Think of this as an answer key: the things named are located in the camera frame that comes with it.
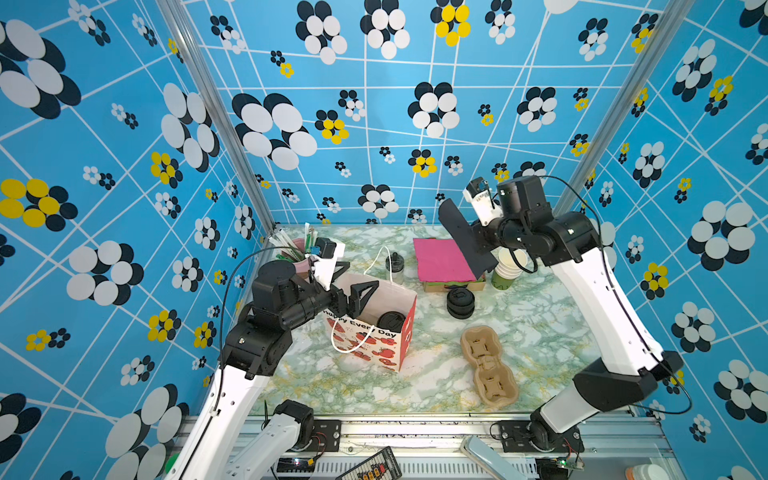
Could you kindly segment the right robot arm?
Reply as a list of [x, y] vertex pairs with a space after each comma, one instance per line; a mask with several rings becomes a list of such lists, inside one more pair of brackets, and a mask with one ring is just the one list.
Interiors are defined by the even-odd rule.
[[681, 356], [664, 349], [644, 326], [609, 269], [595, 215], [555, 215], [537, 176], [513, 178], [495, 188], [476, 178], [464, 197], [477, 215], [465, 250], [472, 271], [495, 268], [495, 249], [524, 251], [566, 287], [600, 351], [596, 361], [532, 414], [530, 432], [540, 449], [600, 412], [637, 405], [682, 367]]

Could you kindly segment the black plastic cup lid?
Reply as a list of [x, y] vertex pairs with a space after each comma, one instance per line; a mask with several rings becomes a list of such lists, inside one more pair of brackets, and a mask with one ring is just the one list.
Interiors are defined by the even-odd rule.
[[380, 316], [377, 327], [393, 333], [401, 333], [406, 322], [406, 315], [398, 311], [388, 311]]

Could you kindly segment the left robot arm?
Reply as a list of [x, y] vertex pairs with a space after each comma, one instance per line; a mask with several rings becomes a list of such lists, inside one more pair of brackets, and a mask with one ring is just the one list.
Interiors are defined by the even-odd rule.
[[338, 288], [333, 282], [349, 265], [328, 263], [328, 275], [311, 282], [287, 261], [259, 268], [252, 301], [226, 337], [211, 392], [168, 478], [260, 479], [289, 450], [310, 442], [312, 408], [287, 400], [247, 447], [233, 451], [257, 398], [292, 344], [293, 330], [325, 310], [359, 317], [380, 285], [370, 280]]

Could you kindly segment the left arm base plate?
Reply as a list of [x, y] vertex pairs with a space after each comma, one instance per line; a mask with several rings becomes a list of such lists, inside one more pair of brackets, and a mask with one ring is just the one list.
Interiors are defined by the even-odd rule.
[[341, 440], [342, 422], [335, 419], [315, 419], [299, 430], [293, 452], [338, 452]]

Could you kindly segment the red white paper gift bag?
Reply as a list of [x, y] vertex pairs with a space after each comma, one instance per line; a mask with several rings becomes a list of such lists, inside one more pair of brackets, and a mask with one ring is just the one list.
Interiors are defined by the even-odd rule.
[[[331, 346], [337, 352], [353, 355], [371, 365], [387, 370], [401, 370], [411, 343], [417, 293], [402, 284], [391, 281], [386, 259], [392, 253], [388, 248], [379, 250], [374, 261], [362, 273], [344, 273], [334, 282], [347, 295], [352, 284], [378, 280], [379, 287], [359, 318], [347, 314], [337, 315], [326, 309], [320, 317], [328, 324]], [[407, 319], [401, 333], [377, 327], [377, 321], [388, 311], [398, 311]]]

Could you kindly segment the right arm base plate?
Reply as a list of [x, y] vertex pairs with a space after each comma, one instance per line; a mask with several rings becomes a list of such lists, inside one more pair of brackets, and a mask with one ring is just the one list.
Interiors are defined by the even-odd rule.
[[489, 433], [500, 442], [505, 453], [552, 453], [575, 455], [585, 451], [581, 433], [577, 427], [566, 431], [558, 440], [550, 441], [546, 447], [536, 446], [534, 434], [527, 420], [502, 420], [494, 422]]

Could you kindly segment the black top napkin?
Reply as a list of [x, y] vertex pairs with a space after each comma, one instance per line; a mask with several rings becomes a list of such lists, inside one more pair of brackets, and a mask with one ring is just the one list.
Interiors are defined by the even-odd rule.
[[492, 246], [482, 235], [481, 224], [469, 224], [459, 208], [450, 199], [445, 200], [440, 205], [438, 218], [476, 277], [495, 269], [498, 261], [492, 254]]

